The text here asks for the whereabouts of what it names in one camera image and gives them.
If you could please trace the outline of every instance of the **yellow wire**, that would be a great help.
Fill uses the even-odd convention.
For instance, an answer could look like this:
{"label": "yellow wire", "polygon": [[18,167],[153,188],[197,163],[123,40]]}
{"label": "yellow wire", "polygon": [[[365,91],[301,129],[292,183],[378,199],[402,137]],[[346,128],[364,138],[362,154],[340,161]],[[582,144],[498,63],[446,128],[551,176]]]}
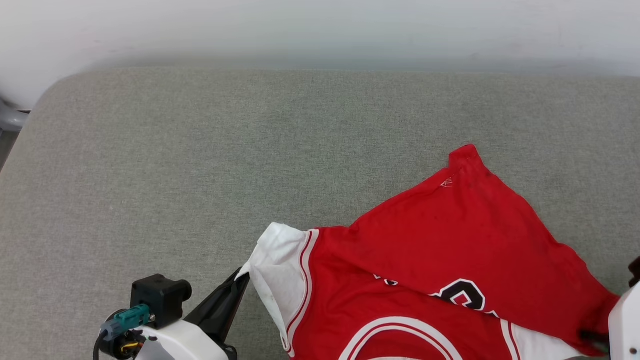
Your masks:
{"label": "yellow wire", "polygon": [[121,351],[121,352],[124,352],[124,349],[126,349],[126,348],[130,348],[130,347],[137,347],[139,344],[140,344],[140,343],[129,343],[129,344],[126,344],[126,345],[124,345],[122,348],[120,348],[120,351]]}

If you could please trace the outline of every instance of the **basketball jersey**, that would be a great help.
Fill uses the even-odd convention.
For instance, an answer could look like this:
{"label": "basketball jersey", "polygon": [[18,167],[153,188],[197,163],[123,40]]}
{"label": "basketball jersey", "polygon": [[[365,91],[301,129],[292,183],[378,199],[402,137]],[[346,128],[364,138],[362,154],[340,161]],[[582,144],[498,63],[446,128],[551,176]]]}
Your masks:
{"label": "basketball jersey", "polygon": [[271,224],[246,272],[295,360],[597,356],[618,301],[473,145],[350,227]]}

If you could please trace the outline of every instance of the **gray fabric surface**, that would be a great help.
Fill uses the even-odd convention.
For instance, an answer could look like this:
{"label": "gray fabric surface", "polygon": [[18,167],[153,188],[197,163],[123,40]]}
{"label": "gray fabric surface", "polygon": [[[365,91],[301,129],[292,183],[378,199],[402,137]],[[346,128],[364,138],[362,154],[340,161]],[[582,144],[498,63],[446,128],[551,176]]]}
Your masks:
{"label": "gray fabric surface", "polygon": [[[640,80],[123,69],[64,79],[0,172],[1,359],[88,359],[154,273],[190,310],[272,221],[350,224],[476,144],[594,275],[640,255]],[[252,287],[228,343],[283,359]]]}

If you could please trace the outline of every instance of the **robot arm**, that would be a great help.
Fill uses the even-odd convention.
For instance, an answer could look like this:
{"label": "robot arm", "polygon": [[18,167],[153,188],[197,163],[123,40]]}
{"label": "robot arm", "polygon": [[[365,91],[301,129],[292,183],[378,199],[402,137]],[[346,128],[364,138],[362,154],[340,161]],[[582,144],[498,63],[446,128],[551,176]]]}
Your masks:
{"label": "robot arm", "polygon": [[191,285],[156,274],[133,283],[131,308],[110,316],[100,328],[94,349],[115,359],[237,360],[227,334],[249,283],[236,270],[190,314],[182,317],[182,303]]}
{"label": "robot arm", "polygon": [[627,291],[609,314],[609,343],[612,360],[640,359],[640,258],[629,270],[634,278],[629,281]]}

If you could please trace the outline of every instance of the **gray chair leg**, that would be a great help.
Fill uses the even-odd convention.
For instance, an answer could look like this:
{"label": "gray chair leg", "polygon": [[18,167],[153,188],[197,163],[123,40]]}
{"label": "gray chair leg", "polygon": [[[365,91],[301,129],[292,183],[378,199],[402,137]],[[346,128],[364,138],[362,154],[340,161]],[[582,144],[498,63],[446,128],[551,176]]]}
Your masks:
{"label": "gray chair leg", "polygon": [[27,114],[8,107],[0,99],[0,129],[4,131],[20,131],[27,121]]}

